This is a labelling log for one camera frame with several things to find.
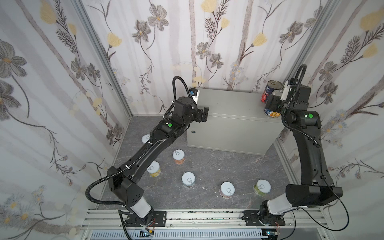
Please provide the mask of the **red and navy tall can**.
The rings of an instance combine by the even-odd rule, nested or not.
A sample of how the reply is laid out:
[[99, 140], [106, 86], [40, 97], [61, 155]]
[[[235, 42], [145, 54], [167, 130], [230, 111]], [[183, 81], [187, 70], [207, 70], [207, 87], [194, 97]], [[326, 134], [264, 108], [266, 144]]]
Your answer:
[[264, 92], [261, 97], [261, 101], [263, 103], [267, 102], [267, 98], [273, 93], [275, 90], [279, 90], [283, 87], [283, 84], [279, 81], [270, 80], [267, 82], [267, 85], [264, 89]]

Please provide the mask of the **grey-label small can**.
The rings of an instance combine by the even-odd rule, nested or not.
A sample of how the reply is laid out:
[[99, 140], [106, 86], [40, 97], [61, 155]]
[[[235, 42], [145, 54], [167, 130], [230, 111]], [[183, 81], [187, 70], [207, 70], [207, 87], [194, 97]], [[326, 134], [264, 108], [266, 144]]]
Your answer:
[[195, 185], [196, 177], [192, 172], [186, 172], [182, 175], [182, 184], [185, 188], [192, 188]]

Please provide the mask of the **blue soup can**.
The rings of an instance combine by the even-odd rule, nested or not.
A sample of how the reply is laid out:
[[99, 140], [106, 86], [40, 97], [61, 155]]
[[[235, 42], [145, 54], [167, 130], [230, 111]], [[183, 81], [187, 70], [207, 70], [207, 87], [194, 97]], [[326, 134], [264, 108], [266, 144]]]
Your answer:
[[279, 110], [279, 104], [266, 104], [264, 108], [264, 113], [270, 118], [279, 118], [282, 114]]

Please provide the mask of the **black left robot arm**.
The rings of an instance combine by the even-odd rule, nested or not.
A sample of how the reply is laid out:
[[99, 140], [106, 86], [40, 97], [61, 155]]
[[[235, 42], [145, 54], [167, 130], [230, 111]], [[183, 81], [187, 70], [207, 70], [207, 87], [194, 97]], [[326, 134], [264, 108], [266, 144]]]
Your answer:
[[[173, 102], [162, 120], [151, 130], [149, 140], [128, 161], [118, 168], [110, 167], [107, 176], [87, 187], [85, 196], [90, 202], [98, 205], [122, 206], [126, 209], [126, 214], [136, 216], [141, 225], [148, 226], [152, 223], [154, 209], [145, 200], [144, 191], [138, 186], [138, 182], [160, 153], [182, 136], [192, 122], [205, 123], [208, 120], [209, 108], [198, 108], [193, 99], [197, 90], [185, 88], [187, 95], [178, 97], [176, 81], [186, 86], [181, 77], [173, 77]], [[102, 201], [92, 197], [91, 190], [103, 182], [108, 182], [109, 189], [118, 200]]]

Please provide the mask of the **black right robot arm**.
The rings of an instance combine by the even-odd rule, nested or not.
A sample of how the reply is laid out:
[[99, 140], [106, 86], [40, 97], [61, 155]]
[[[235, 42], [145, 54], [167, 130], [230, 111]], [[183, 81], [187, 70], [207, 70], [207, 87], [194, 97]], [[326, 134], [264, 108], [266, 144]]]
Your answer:
[[287, 185], [284, 194], [261, 204], [258, 218], [265, 226], [283, 218], [285, 213], [322, 207], [343, 196], [343, 189], [335, 186], [325, 160], [320, 115], [308, 109], [311, 88], [302, 84], [306, 69], [302, 64], [282, 91], [277, 90], [267, 98], [266, 112], [280, 114], [282, 124], [293, 132], [299, 152], [301, 183]]

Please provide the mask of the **grey metal cabinet box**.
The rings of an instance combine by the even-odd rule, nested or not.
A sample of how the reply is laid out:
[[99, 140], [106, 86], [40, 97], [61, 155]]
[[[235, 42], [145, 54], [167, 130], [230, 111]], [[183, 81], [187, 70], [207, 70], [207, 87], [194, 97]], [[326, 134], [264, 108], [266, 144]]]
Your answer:
[[281, 118], [265, 114], [260, 94], [199, 89], [198, 106], [209, 114], [191, 123], [189, 147], [262, 156], [284, 129]]

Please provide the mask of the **orange small can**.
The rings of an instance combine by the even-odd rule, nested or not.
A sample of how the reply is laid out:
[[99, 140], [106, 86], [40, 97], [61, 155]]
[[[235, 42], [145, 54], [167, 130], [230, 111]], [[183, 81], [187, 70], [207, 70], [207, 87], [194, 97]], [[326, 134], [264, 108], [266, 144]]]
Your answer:
[[182, 165], [185, 162], [185, 152], [183, 150], [175, 150], [173, 158], [177, 165]]

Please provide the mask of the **pink small can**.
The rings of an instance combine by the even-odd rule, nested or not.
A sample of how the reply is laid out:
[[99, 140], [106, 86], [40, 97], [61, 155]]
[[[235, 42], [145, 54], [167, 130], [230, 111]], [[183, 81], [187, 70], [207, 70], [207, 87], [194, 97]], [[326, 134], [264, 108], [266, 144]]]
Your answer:
[[142, 143], [145, 144], [149, 139], [150, 139], [150, 135], [149, 135], [149, 134], [144, 135], [144, 136], [142, 137]]

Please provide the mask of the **yellow small can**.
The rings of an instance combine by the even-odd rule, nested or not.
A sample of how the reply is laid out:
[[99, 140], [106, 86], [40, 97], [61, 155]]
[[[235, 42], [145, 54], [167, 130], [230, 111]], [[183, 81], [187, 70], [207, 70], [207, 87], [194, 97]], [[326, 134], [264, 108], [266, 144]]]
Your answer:
[[147, 172], [150, 174], [151, 177], [156, 178], [161, 174], [162, 169], [158, 162], [153, 161], [151, 165], [147, 168]]

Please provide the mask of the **brown-label small can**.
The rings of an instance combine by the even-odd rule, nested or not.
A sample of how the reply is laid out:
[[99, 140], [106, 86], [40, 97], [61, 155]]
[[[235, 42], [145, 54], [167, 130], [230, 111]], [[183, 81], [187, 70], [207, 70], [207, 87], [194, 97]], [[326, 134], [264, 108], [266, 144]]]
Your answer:
[[235, 193], [235, 187], [230, 182], [224, 182], [220, 186], [220, 195], [224, 199], [230, 199]]

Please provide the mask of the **green small can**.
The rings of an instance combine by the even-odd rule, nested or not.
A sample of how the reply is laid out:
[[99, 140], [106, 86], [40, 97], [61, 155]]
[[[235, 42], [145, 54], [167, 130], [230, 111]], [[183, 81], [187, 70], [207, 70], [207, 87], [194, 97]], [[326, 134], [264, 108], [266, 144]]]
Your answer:
[[254, 185], [254, 192], [258, 196], [265, 196], [271, 191], [271, 184], [267, 180], [260, 179], [257, 181], [257, 183]]

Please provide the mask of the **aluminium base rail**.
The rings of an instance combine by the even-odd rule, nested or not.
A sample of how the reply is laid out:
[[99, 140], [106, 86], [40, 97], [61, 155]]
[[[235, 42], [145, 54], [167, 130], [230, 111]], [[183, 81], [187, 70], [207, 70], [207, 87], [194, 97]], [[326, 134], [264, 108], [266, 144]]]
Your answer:
[[[333, 240], [330, 231], [314, 223], [317, 220], [323, 226], [327, 224], [321, 211], [314, 209], [308, 213], [309, 216], [301, 210], [290, 212], [277, 223], [264, 226], [259, 223], [256, 210], [161, 210], [155, 214], [156, 224], [150, 229], [154, 233], [156, 230], [260, 229], [268, 238], [259, 240]], [[127, 228], [127, 232], [133, 230], [147, 231], [140, 226]]]

